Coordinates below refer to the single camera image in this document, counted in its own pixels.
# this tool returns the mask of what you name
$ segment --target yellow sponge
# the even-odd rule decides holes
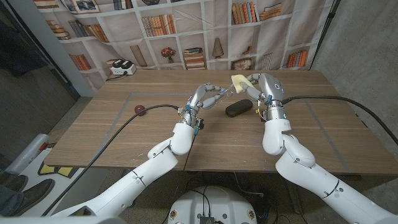
[[[231,79],[232,79],[232,84],[235,86],[236,93],[244,91],[241,82],[244,82],[248,84],[248,86],[254,88],[253,84],[249,82],[249,80],[247,80],[247,78],[244,75],[233,75],[231,76]]]

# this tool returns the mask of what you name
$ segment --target gray wall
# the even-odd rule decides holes
[[[81,73],[77,70],[62,44],[47,25],[43,16],[33,1],[9,0],[18,15],[29,27],[39,42],[43,45],[54,62],[60,67],[65,76],[70,80],[80,96],[94,96],[93,90],[88,86]]]

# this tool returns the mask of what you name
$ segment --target shoe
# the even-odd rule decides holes
[[[22,199],[20,207],[11,216],[20,216],[41,202],[50,193],[54,183],[55,181],[53,179],[47,179],[25,190],[23,192],[24,198]]]
[[[19,175],[5,185],[10,190],[21,192],[27,184],[27,176]]]

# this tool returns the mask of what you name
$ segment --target red ball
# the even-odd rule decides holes
[[[134,112],[138,113],[138,112],[142,111],[143,109],[145,109],[145,106],[137,105],[137,106],[134,108]],[[146,111],[143,112],[143,113],[141,113],[141,114],[138,115],[138,116],[143,116],[145,113],[146,113]]]

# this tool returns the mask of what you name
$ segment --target wooden table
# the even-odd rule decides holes
[[[50,166],[84,167],[95,152],[133,114],[136,105],[172,104],[184,107],[189,96],[204,83],[228,87],[231,75],[255,71],[146,70],[106,82],[62,136],[45,163]],[[285,97],[339,94],[315,71],[273,71],[285,89]],[[188,155],[178,156],[175,170],[275,172],[279,156],[262,148],[264,123],[251,111],[235,118],[225,115],[230,104],[247,98],[233,95],[210,110],[201,109],[205,128],[199,131]],[[337,174],[398,174],[398,163],[344,101],[295,100],[285,112],[291,133],[315,155],[316,162]],[[172,108],[156,108],[137,117],[109,145],[94,167],[137,167],[148,151],[173,135],[179,120]]]

